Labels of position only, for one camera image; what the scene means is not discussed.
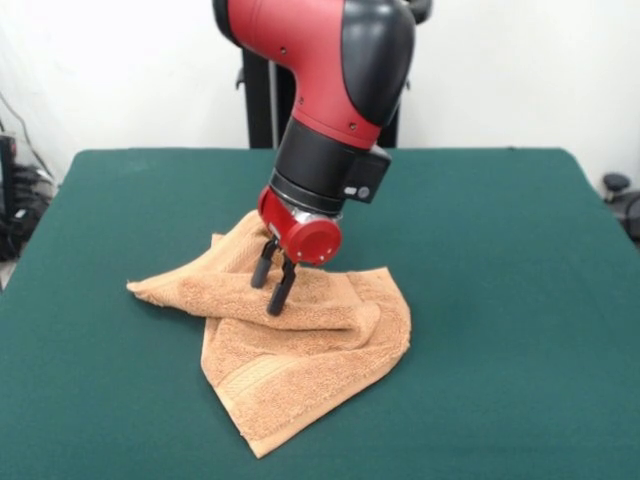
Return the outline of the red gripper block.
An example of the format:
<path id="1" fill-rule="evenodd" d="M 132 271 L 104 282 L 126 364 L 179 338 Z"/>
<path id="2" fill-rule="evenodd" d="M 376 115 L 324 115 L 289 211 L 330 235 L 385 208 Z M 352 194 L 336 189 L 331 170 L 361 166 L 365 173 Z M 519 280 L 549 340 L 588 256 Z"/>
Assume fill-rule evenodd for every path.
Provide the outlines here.
<path id="1" fill-rule="evenodd" d="M 340 249 L 342 232 L 336 218 L 294 206 L 271 187 L 261 192 L 258 213 L 274 238 L 265 243 L 250 284 L 255 289 L 264 287 L 279 245 L 286 256 L 282 278 L 273 290 L 267 313 L 280 315 L 296 279 L 295 263 L 318 266 L 328 262 Z"/>

